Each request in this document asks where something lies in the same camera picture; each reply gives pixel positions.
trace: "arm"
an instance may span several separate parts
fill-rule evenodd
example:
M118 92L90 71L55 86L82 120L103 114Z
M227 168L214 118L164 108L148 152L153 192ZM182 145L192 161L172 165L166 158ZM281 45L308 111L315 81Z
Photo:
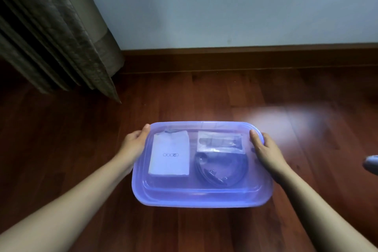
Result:
M131 172L149 131L145 125L142 131L127 135L111 161L2 233L0 251L67 251L116 185Z
M378 252L290 168L269 135L263 134L265 145L254 131L250 131L250 136L258 159L286 192L317 251Z

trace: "left hand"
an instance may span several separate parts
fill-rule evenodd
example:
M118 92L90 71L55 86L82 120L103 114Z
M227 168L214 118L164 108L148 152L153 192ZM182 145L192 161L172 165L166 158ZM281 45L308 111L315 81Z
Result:
M134 162L144 150L145 139L150 132L150 125L146 124L141 131L135 131L128 134L118 153L115 155L114 160L120 161L125 165L129 174L133 169Z

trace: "finger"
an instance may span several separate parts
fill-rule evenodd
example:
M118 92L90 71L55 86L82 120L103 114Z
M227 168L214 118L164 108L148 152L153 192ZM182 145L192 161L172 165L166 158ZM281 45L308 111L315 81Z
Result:
M140 133L141 133L141 130L132 132L126 135L125 140L135 140L137 137L139 137Z
M263 132L263 133L262 133L262 136L264 137L264 144L265 144L265 146L267 146L268 148L271 148L273 145L276 144L276 143L274 142L274 140L270 137L270 135L268 135L266 132Z
M255 130L249 131L249 137L251 138L252 144L255 148L261 148L264 146Z
M147 123L144 125L139 137L138 137L138 140L140 140L141 142L145 142L145 139L147 138L147 135L148 133L150 132L150 125Z

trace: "hand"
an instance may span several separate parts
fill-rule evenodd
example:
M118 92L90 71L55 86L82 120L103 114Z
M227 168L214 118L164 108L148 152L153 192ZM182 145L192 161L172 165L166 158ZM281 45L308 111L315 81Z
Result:
M126 174L133 169L134 162L144 150L145 139L150 132L150 125L146 124L141 131L135 131L128 134L118 153L113 158L120 161L126 167Z
M249 136L255 147L256 155L265 169L277 180L283 174L291 171L290 166L283 158L281 150L278 148L274 140L266 134L262 133L265 145L262 144L258 134L254 130L249 131Z

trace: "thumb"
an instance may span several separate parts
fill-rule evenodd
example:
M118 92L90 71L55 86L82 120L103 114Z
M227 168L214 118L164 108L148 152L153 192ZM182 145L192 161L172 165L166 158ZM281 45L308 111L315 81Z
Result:
M145 139L147 138L147 135L149 134L149 132L150 132L150 125L147 123L147 124L144 125L144 127L143 127L143 129L142 129L142 131L141 131L141 133L140 133L140 135L138 137L138 140L140 142L144 143Z
M251 138L251 142L255 148L260 148L264 146L258 137L258 133L255 130L249 131L249 137Z

